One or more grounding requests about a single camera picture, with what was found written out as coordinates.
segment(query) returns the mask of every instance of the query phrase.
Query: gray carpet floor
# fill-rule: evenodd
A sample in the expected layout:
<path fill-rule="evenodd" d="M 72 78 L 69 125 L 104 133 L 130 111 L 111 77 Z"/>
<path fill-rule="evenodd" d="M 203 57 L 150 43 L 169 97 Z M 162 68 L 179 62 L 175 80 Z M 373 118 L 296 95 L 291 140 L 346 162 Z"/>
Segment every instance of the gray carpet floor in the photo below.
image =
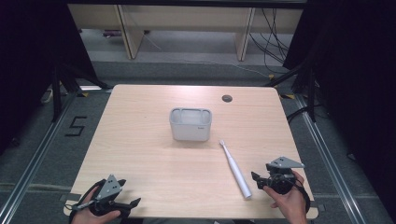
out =
<path fill-rule="evenodd" d="M 161 85 L 216 85 L 216 86 L 261 86 L 269 81 L 272 74 L 265 66 L 241 66 L 203 63 L 99 63 L 93 62 L 97 76 L 107 84 L 161 84 Z M 270 67 L 279 73 L 286 72 L 281 67 Z M 293 78 L 279 84 L 279 94 L 290 94 Z M 86 80 L 81 85 L 91 85 Z M 23 197 L 21 205 L 11 223 L 66 223 L 63 213 L 62 195 L 67 194 L 77 176 L 85 153 L 92 140 L 96 126 L 106 106 L 110 93 L 90 92 L 86 97 L 76 97 L 67 111 L 61 128 L 56 133 L 49 151 L 40 165 L 35 178 Z M 293 99 L 280 100 L 285 116 L 298 109 Z M 75 116 L 77 125 L 84 125 L 81 136 L 70 137 L 68 133 L 78 130 L 69 126 Z M 348 159 L 347 147 L 332 124 L 326 108 L 316 109 L 317 125 L 328 145 L 344 179 L 359 203 L 368 223 L 392 223 L 382 203 L 359 165 Z M 25 167 L 45 135 L 52 119 L 51 103 L 40 106 L 20 133 L 21 144 L 10 147 L 0 157 L 0 202 L 3 203 L 21 177 Z M 351 223 L 329 173 L 323 163 L 317 146 L 308 131 L 302 116 L 290 123 L 296 146 L 309 179 L 319 216 L 314 223 Z M 217 220 L 230 223 L 231 220 Z M 213 220 L 147 219 L 145 223 L 213 223 Z M 255 220 L 256 223 L 287 223 L 286 220 Z"/>

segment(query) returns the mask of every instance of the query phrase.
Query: table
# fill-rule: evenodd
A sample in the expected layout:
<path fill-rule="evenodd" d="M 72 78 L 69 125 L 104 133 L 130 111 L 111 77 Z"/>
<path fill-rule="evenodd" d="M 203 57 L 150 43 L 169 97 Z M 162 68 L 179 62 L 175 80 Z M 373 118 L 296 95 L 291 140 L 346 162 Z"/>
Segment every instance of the table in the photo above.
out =
<path fill-rule="evenodd" d="M 230 103 L 222 101 L 227 94 L 233 97 Z M 169 124 L 174 107 L 210 109 L 210 139 L 174 140 Z M 247 181 L 250 200 L 237 186 L 220 139 Z M 281 155 L 300 161 L 275 89 L 118 85 L 71 192 L 84 194 L 93 183 L 114 174 L 127 180 L 116 202 L 142 198 L 131 217 L 283 218 L 250 176 L 251 171 L 268 176 L 265 163 Z M 304 169 L 296 170 L 305 177 Z M 304 186 L 312 200 L 306 179 Z M 311 208 L 307 217 L 317 215 L 318 209 Z"/>

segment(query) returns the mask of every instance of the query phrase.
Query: person's left hand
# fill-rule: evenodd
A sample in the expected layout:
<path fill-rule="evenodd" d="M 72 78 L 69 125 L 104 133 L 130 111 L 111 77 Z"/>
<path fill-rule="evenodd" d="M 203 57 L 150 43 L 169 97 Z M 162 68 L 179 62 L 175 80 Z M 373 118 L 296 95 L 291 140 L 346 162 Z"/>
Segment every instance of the person's left hand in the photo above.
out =
<path fill-rule="evenodd" d="M 91 200 L 93 193 L 98 189 L 98 187 L 91 190 L 91 192 L 87 195 L 84 202 L 88 203 Z M 120 211 L 112 211 L 100 217 L 94 215 L 90 208 L 84 208 L 81 211 L 77 212 L 73 218 L 72 224 L 105 224 L 120 215 Z"/>

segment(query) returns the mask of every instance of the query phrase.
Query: metal track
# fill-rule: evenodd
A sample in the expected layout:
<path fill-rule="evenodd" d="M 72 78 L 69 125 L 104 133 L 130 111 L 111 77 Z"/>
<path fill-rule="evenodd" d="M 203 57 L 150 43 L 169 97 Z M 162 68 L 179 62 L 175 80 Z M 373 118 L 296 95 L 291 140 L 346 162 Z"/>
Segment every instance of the metal track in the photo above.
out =
<path fill-rule="evenodd" d="M 297 105 L 300 108 L 306 106 L 303 96 L 297 94 L 296 101 L 297 101 Z M 337 192 L 346 208 L 346 212 L 348 213 L 350 220 L 352 221 L 352 223 L 356 223 L 356 224 L 367 223 L 361 213 L 358 203 L 354 199 L 347 185 L 347 182 L 343 178 L 334 159 L 332 158 L 332 154 L 330 153 L 330 150 L 327 148 L 327 145 L 323 137 L 321 136 L 317 124 L 315 122 L 312 122 L 311 118 L 309 118 L 308 116 L 308 113 L 304 112 L 303 116 L 306 126 L 308 127 L 309 132 L 311 132 L 312 137 L 314 138 L 320 156 L 323 159 L 327 170 L 329 171 L 330 177 L 332 178 L 332 182 L 334 183 L 334 186 L 337 189 Z"/>
<path fill-rule="evenodd" d="M 44 136 L 37 150 L 35 151 L 35 155 L 30 160 L 20 180 L 11 191 L 11 194 L 8 196 L 7 201 L 2 205 L 0 212 L 1 223 L 8 224 L 14 216 L 15 212 L 17 211 L 17 208 L 20 205 L 23 196 L 26 193 L 26 190 L 28 190 L 30 183 L 35 177 L 38 168 L 40 167 L 42 161 L 47 154 L 50 144 L 52 143 L 56 133 L 59 130 L 59 127 L 64 120 L 64 115 L 66 114 L 73 100 L 76 98 L 76 95 L 76 93 L 69 93 L 69 95 L 66 96 L 64 102 L 64 110 L 60 114 L 59 118 L 56 121 L 52 122 L 49 126 L 46 135 Z"/>

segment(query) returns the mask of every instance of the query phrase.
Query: white toothbrush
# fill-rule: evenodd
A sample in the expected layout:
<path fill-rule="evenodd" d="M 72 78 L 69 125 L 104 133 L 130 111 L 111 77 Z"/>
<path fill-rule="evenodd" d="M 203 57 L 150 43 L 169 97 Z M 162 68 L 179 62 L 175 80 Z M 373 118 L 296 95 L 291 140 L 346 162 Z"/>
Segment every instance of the white toothbrush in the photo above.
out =
<path fill-rule="evenodd" d="M 239 188 L 242 191 L 242 194 L 246 199 L 251 197 L 251 192 L 250 189 L 248 188 L 247 182 L 245 181 L 245 178 L 242 176 L 241 171 L 239 170 L 238 165 L 236 164 L 235 160 L 231 156 L 230 152 L 228 151 L 227 147 L 225 146 L 225 143 L 223 140 L 220 140 L 220 144 L 224 148 L 224 152 L 227 155 L 228 163 L 230 164 L 231 170 L 233 171 L 233 176 L 236 179 L 236 182 L 238 182 Z"/>

